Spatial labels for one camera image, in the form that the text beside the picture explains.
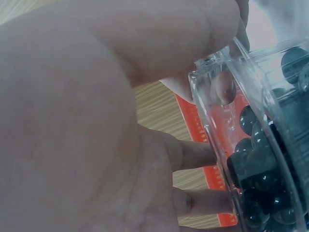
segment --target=wooden surface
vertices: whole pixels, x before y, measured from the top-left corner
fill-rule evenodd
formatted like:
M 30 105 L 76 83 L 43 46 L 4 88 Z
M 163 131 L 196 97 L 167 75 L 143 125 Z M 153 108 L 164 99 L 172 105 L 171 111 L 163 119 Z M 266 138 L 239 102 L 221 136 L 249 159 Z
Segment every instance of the wooden surface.
M 29 12 L 53 0 L 0 0 L 0 23 Z M 181 112 L 172 92 L 161 83 L 135 90 L 139 122 L 151 129 L 168 132 L 178 139 L 190 140 Z M 181 189 L 206 188 L 201 169 L 179 171 L 174 174 L 174 186 Z M 180 224 L 196 228 L 218 226 L 217 216 L 180 218 Z

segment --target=dark blue bead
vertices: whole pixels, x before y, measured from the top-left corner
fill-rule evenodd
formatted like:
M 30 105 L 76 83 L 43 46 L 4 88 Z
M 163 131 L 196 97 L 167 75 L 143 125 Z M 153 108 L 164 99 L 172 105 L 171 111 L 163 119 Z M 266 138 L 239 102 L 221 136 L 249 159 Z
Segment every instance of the dark blue bead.
M 253 148 L 257 148 L 259 146 L 269 146 L 268 139 L 258 121 L 253 125 L 251 141 Z
M 265 226 L 266 232 L 292 232 L 294 227 L 278 223 L 274 218 L 270 218 Z
M 239 116 L 239 124 L 241 129 L 247 134 L 252 134 L 252 127 L 254 123 L 256 122 L 256 116 L 254 112 L 252 111 L 251 107 L 247 105 L 244 107 L 240 113 Z
M 241 181 L 245 178 L 245 165 L 249 152 L 239 151 L 227 159 L 227 167 L 235 187 L 240 188 Z
M 242 207 L 246 225 L 250 228 L 260 228 L 269 219 L 269 214 L 263 212 L 260 205 L 260 193 L 247 189 L 243 193 Z
M 274 214 L 280 210 L 289 209 L 292 207 L 290 196 L 287 192 L 272 192 L 272 196 L 269 198 L 270 202 L 267 208 L 265 209 L 266 212 Z
M 309 64 L 307 64 L 300 72 L 298 88 L 303 92 L 309 91 Z
M 300 47 L 290 48 L 285 52 L 281 60 L 282 73 L 287 82 L 296 84 L 299 74 L 309 62 L 308 52 Z
M 284 225 L 293 225 L 296 223 L 295 211 L 292 208 L 282 209 L 272 216 L 277 222 Z
M 277 162 L 270 148 L 260 146 L 250 152 L 245 170 L 242 186 L 270 191 L 281 185 Z
M 251 145 L 251 139 L 245 138 L 240 140 L 234 149 L 234 152 L 239 152 L 239 151 L 252 151 L 252 145 Z

